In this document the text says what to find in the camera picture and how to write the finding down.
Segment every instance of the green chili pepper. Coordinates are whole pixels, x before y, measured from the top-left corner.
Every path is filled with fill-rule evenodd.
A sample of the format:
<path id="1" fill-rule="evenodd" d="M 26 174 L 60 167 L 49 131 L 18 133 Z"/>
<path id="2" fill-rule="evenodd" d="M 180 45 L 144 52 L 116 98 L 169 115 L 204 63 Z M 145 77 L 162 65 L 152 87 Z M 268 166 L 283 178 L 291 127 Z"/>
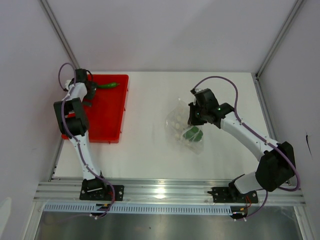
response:
<path id="1" fill-rule="evenodd" d="M 104 84 L 104 85 L 98 85 L 97 88 L 98 88 L 98 89 L 113 89 L 113 88 L 115 88 L 115 87 L 118 86 L 118 85 L 120 85 L 120 83 L 111 82 L 111 83 Z"/>

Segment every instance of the gray floor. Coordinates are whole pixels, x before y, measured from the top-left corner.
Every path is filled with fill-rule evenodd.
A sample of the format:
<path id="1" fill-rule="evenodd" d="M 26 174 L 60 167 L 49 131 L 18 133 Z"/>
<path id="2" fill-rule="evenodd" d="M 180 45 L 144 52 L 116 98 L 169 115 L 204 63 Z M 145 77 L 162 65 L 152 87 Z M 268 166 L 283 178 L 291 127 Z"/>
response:
<path id="1" fill-rule="evenodd" d="M 71 213 L 42 215 L 37 240 L 302 240 L 292 207 L 265 207 L 247 222 L 229 216 L 109 214 L 93 220 Z"/>

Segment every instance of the white tabletop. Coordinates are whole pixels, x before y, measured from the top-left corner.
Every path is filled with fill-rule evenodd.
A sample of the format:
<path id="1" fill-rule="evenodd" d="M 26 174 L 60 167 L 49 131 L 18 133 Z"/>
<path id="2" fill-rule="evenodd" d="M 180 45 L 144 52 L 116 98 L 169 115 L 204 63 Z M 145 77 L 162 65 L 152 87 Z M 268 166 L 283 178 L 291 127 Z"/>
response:
<path id="1" fill-rule="evenodd" d="M 115 72 L 95 72 L 114 74 Z M 204 150 L 197 155 L 169 144 L 165 118 L 178 98 L 194 100 L 190 90 L 205 77 L 232 80 L 239 91 L 238 112 L 245 121 L 267 134 L 267 127 L 250 73 L 222 72 L 117 72 L 129 75 L 129 92 L 120 142 L 92 143 L 92 155 L 106 178 L 131 179 L 233 179 L 257 169 L 258 161 L 234 137 L 209 123 L 203 126 Z M 220 104 L 234 105 L 235 90 L 222 79 L 209 79 L 199 88 L 210 88 Z M 82 177 L 72 144 L 63 143 L 56 177 Z"/>

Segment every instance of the gray wall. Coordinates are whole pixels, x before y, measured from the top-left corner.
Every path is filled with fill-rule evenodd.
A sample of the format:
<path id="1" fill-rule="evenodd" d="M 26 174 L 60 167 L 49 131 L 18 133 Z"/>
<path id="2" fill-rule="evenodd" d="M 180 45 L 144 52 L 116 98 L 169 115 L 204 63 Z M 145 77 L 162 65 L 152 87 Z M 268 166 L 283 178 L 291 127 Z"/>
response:
<path id="1" fill-rule="evenodd" d="M 68 59 L 37 0 L 1 1 L 0 33 L 0 201 L 12 198 L 2 239 L 17 240 L 59 141 L 53 102 Z"/>
<path id="2" fill-rule="evenodd" d="M 262 75 L 281 141 L 295 149 L 301 187 L 319 236 L 320 217 L 320 1 L 308 0 Z M 306 142 L 309 136 L 310 151 Z"/>
<path id="3" fill-rule="evenodd" d="M 296 0 L 49 0 L 83 68 L 256 72 Z"/>

